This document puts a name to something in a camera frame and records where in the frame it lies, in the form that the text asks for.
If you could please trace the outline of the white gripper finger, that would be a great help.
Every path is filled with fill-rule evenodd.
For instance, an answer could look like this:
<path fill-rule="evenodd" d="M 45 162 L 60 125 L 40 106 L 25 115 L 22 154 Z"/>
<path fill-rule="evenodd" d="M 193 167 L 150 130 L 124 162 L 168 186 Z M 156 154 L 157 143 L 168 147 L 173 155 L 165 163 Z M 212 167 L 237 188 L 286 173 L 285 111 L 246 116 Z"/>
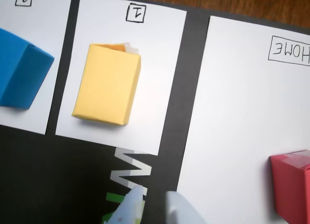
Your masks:
<path fill-rule="evenodd" d="M 175 191 L 166 192 L 167 224 L 206 224 L 188 200 Z"/>
<path fill-rule="evenodd" d="M 143 187 L 136 185 L 104 224 L 140 224 L 143 208 Z"/>

